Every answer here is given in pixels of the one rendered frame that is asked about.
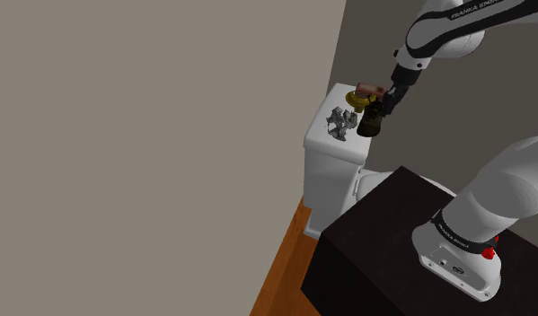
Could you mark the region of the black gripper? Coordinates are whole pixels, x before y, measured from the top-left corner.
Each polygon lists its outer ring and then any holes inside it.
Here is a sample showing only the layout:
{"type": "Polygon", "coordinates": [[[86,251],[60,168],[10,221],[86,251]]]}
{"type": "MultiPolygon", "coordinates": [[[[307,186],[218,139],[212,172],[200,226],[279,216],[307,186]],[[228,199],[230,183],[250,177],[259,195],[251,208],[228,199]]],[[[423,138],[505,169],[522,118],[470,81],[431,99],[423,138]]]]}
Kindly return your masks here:
{"type": "Polygon", "coordinates": [[[414,85],[422,70],[409,69],[397,64],[392,72],[392,88],[382,98],[381,115],[390,115],[394,107],[401,101],[406,92],[414,85]]]}

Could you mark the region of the pink rectangular box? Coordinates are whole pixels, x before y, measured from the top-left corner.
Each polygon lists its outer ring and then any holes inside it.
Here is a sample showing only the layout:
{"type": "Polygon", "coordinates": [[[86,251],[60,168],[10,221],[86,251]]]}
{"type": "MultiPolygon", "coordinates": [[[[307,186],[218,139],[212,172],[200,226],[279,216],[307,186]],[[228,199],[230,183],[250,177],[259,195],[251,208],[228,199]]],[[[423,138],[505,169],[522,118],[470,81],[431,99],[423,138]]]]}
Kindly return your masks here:
{"type": "Polygon", "coordinates": [[[380,86],[358,83],[355,95],[359,98],[369,98],[371,95],[374,95],[378,100],[381,100],[386,92],[387,90],[380,86]]]}

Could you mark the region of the dark brown boot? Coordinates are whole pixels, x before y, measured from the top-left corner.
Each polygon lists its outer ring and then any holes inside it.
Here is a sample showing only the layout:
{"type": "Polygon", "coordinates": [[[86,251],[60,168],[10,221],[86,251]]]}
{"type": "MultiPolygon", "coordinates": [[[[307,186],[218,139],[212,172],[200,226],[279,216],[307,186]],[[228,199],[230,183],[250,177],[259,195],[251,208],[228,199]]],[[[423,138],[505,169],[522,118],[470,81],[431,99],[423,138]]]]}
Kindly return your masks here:
{"type": "Polygon", "coordinates": [[[374,137],[380,133],[383,119],[382,108],[380,101],[370,103],[365,107],[363,116],[357,126],[359,136],[374,137]]]}

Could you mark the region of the yellow round cup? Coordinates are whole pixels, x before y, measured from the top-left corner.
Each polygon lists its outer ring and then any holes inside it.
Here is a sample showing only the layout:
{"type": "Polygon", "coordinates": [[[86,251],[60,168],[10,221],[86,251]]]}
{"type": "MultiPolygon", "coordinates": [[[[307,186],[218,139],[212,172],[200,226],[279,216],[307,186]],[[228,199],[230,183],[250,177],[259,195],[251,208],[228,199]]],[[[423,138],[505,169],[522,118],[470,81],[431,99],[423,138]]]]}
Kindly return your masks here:
{"type": "Polygon", "coordinates": [[[373,93],[360,97],[356,95],[355,91],[352,91],[346,94],[345,100],[356,113],[362,113],[369,104],[376,102],[378,98],[373,93]]]}

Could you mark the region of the grey crumpled figure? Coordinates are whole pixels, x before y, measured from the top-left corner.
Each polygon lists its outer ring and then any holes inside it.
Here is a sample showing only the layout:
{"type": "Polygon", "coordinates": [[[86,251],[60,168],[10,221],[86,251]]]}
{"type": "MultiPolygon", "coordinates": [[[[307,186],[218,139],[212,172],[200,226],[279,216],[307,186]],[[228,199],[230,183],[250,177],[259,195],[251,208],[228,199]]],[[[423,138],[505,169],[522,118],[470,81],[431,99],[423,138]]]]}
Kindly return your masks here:
{"type": "Polygon", "coordinates": [[[345,142],[346,134],[357,126],[357,113],[336,107],[326,118],[328,134],[333,138],[345,142]]]}

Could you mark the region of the white toilet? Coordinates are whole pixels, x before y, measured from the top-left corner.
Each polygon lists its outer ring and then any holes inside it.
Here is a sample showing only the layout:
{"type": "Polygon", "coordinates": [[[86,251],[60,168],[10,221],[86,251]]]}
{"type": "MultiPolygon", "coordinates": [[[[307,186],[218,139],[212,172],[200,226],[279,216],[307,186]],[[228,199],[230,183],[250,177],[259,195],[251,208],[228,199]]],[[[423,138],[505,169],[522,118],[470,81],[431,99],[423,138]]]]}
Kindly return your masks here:
{"type": "Polygon", "coordinates": [[[326,118],[336,107],[355,112],[345,96],[356,86],[336,83],[315,112],[304,136],[303,205],[311,209],[304,234],[319,239],[322,231],[345,214],[391,173],[365,168],[371,139],[357,134],[357,126],[341,142],[328,134],[326,118]]]}

